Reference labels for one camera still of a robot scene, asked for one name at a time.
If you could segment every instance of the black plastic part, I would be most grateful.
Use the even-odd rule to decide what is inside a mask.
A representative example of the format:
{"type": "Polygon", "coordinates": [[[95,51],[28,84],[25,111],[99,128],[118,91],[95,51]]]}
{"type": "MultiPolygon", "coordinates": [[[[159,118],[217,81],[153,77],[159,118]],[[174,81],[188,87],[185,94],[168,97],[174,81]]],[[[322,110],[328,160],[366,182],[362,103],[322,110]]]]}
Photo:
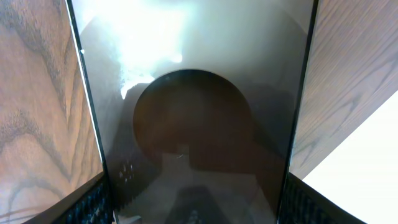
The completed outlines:
{"type": "Polygon", "coordinates": [[[329,201],[293,174],[289,174],[282,198],[279,223],[362,224],[364,222],[329,201]]]}
{"type": "Polygon", "coordinates": [[[112,223],[109,185],[98,174],[64,199],[26,223],[112,223]]]}

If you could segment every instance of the transparent plastic panel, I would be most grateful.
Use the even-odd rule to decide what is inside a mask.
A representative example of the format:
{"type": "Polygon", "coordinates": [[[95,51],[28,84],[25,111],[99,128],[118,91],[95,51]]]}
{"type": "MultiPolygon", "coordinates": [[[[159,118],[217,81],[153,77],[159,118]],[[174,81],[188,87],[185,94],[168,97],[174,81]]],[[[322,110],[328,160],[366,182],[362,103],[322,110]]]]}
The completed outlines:
{"type": "Polygon", "coordinates": [[[119,220],[276,223],[312,1],[73,1],[119,220]]]}

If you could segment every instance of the white wall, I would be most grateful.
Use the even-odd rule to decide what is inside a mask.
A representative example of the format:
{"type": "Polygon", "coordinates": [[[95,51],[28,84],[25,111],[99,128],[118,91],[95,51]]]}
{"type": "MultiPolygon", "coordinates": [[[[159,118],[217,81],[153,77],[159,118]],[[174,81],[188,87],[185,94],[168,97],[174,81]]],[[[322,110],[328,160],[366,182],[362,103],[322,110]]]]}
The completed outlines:
{"type": "Polygon", "coordinates": [[[398,92],[304,182],[366,223],[397,223],[398,92]]]}

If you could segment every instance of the dark circular hole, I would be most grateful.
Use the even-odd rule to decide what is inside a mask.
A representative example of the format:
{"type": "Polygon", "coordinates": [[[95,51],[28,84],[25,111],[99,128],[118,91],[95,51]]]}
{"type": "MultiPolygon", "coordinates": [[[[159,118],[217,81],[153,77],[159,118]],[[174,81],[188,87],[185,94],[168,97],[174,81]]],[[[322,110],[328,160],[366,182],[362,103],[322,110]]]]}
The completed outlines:
{"type": "Polygon", "coordinates": [[[253,136],[251,111],[226,79],[203,70],[179,70],[151,83],[133,116],[138,146],[160,152],[222,154],[253,136]]]}

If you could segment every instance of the wooden panel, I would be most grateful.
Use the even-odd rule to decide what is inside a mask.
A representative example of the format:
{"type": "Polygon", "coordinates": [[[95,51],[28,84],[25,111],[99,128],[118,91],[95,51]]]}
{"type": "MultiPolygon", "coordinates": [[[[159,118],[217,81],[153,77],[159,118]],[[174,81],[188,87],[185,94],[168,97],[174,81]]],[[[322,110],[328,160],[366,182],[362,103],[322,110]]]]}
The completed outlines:
{"type": "Polygon", "coordinates": [[[397,90],[398,1],[321,1],[290,171],[304,178],[397,90]]]}
{"type": "Polygon", "coordinates": [[[0,1],[0,223],[102,171],[65,1],[0,1]]]}

